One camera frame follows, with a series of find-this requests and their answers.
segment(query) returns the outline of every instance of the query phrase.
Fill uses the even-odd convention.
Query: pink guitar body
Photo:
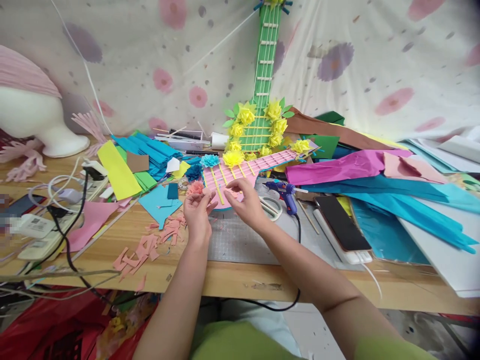
[[[227,184],[232,180],[246,178],[252,186],[255,186],[255,181],[260,172],[295,160],[297,156],[298,154],[295,151],[288,149],[255,160],[243,161],[240,165],[234,166],[232,169],[225,166],[222,158],[220,159],[219,165],[204,168],[202,176],[205,187],[211,191],[216,191],[216,195],[212,199],[212,202],[218,201],[215,210],[227,210],[231,208],[223,193]],[[233,194],[235,194],[238,201],[242,201],[244,198],[244,195],[241,193]]]

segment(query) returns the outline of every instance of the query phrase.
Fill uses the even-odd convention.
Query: gray cutting mat
[[[276,191],[269,191],[267,187],[263,185],[264,182],[271,180],[272,179],[259,178],[256,182],[255,189],[261,196],[270,196],[278,199],[279,194]],[[276,224],[285,230],[292,238],[298,240],[299,230],[297,219],[288,215],[285,203],[282,200],[280,200],[280,202],[283,206],[283,212],[276,221]],[[303,246],[336,269],[364,271],[360,265],[350,265],[340,260],[315,219],[313,206],[308,206],[307,213],[317,230],[319,230],[320,235],[315,232],[298,202],[296,207],[301,223],[301,243]],[[212,212],[210,223],[212,236],[208,248],[208,260],[248,264],[279,264],[264,240],[235,215],[232,209]]]

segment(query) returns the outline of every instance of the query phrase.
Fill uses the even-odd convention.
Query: purple flower print
[[[324,82],[338,79],[353,58],[354,47],[351,42],[336,45],[321,59],[316,76]]]

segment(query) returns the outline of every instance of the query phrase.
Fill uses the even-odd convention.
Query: white fabric backdrop
[[[223,132],[252,97],[255,0],[54,0],[117,135],[169,127]],[[295,0],[283,14],[272,96],[399,140],[480,124],[480,13],[473,0]],[[0,0],[0,44],[38,64],[65,115],[94,96],[50,0]]]

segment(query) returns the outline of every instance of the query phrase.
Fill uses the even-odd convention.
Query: green shirt
[[[275,340],[247,321],[220,321],[208,324],[192,346],[192,360],[294,360]],[[436,360],[428,352],[400,339],[364,338],[360,340],[355,360]]]

